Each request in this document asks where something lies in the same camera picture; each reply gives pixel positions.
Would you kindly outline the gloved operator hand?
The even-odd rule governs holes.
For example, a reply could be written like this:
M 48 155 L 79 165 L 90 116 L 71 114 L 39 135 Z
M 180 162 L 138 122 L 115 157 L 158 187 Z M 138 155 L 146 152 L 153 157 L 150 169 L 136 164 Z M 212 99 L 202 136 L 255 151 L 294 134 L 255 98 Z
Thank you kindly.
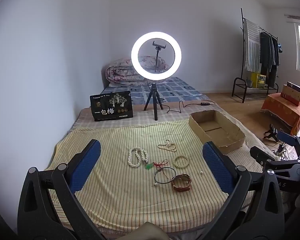
M 120 237 L 121 240 L 169 240 L 169 236 L 160 227 L 146 222 L 134 231 Z

